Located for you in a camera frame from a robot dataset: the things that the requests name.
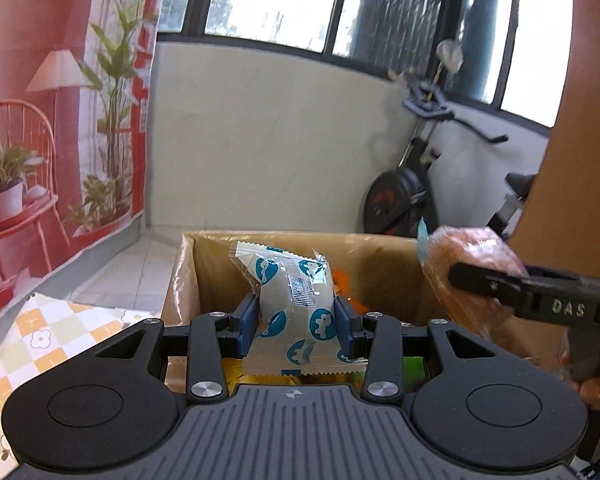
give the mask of white wall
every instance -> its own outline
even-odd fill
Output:
[[[360,230],[368,186],[398,163],[404,90],[299,57],[160,43],[152,78],[148,222],[194,228]],[[484,224],[507,171],[537,171],[546,140],[474,110],[504,148],[443,125],[432,170],[443,222]]]
[[[434,134],[442,156],[429,170],[440,222],[457,227],[483,226],[504,202],[510,171],[537,173],[548,144],[546,137],[473,108],[454,106],[491,137],[509,141],[491,146],[457,123],[442,124]]]

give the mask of metal screw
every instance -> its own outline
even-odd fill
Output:
[[[191,387],[196,397],[216,397],[222,393],[222,386],[213,381],[200,381]]]
[[[376,381],[367,386],[366,390],[374,397],[391,397],[398,393],[398,386],[389,381]]]

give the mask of blue cartoon print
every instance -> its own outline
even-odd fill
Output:
[[[312,262],[311,260],[300,260],[298,267],[309,278],[315,278],[318,273],[324,271],[324,264]]]
[[[346,355],[344,355],[342,353],[342,350],[338,350],[338,354],[336,355],[336,357],[343,363],[355,363],[356,362],[355,359],[349,359]]]
[[[311,335],[319,341],[328,341],[336,337],[336,323],[333,314],[325,308],[316,308],[309,320]]]
[[[305,339],[301,339],[289,347],[289,350],[286,351],[286,358],[295,365],[307,365],[313,349],[313,343],[307,343]]]
[[[276,312],[271,321],[269,321],[269,325],[264,329],[261,333],[261,337],[273,337],[277,336],[280,332],[285,329],[286,325],[286,314],[282,311]]]
[[[256,276],[263,285],[269,283],[278,272],[278,264],[269,258],[256,260]]]

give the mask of exercise bike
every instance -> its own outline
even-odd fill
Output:
[[[506,229],[513,216],[518,210],[525,208],[526,199],[529,197],[535,178],[535,174],[507,173],[504,180],[513,193],[506,194],[504,204],[487,224],[487,227],[490,227],[503,240],[509,238]]]
[[[398,167],[387,171],[373,182],[363,208],[365,233],[416,237],[417,224],[424,218],[429,231],[439,227],[436,203],[427,172],[440,157],[430,145],[432,134],[440,123],[453,121],[473,132],[487,144],[502,144],[509,137],[489,137],[471,123],[456,118],[444,93],[437,85],[443,69],[456,73],[462,65],[462,50],[451,41],[442,41],[436,49],[440,60],[433,81],[405,74],[409,90],[402,105],[416,115],[409,143]]]

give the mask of orange item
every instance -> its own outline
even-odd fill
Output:
[[[358,300],[353,300],[350,298],[349,277],[344,270],[334,270],[331,273],[331,279],[333,280],[333,288],[335,293],[338,296],[345,296],[349,300],[349,304],[358,314],[360,314],[360,316],[364,316],[367,312],[371,312],[370,308],[367,308]]]
[[[448,316],[472,332],[490,338],[491,329],[512,316],[513,309],[494,298],[453,288],[447,279],[449,268],[456,262],[464,262],[526,276],[522,261],[489,228],[443,226],[429,236],[426,251],[422,270]]]

